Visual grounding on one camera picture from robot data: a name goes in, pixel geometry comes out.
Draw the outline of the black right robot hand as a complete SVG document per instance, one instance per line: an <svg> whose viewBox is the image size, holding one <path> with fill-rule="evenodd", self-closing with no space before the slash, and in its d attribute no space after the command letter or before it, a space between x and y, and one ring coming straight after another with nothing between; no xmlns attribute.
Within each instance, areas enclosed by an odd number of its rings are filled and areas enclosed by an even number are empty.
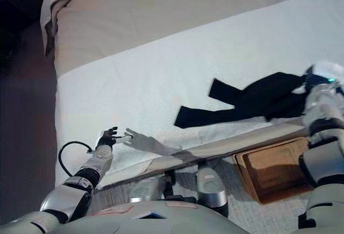
<svg viewBox="0 0 344 234"><path fill-rule="evenodd" d="M309 94L313 87L321 84L328 84L328 78L316 74L316 66L312 65L302 76L305 93Z"/></svg>

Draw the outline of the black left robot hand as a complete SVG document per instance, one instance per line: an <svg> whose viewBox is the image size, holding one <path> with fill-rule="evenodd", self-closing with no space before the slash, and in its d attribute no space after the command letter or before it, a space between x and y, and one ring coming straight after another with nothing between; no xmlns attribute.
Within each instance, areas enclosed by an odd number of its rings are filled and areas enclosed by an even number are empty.
<svg viewBox="0 0 344 234"><path fill-rule="evenodd" d="M127 134L124 136L117 136L117 130L118 130L118 127L114 126L108 130L102 131L97 140L96 147L99 147L102 145L108 145L112 147L115 144L128 142L133 138L131 134Z"/></svg>

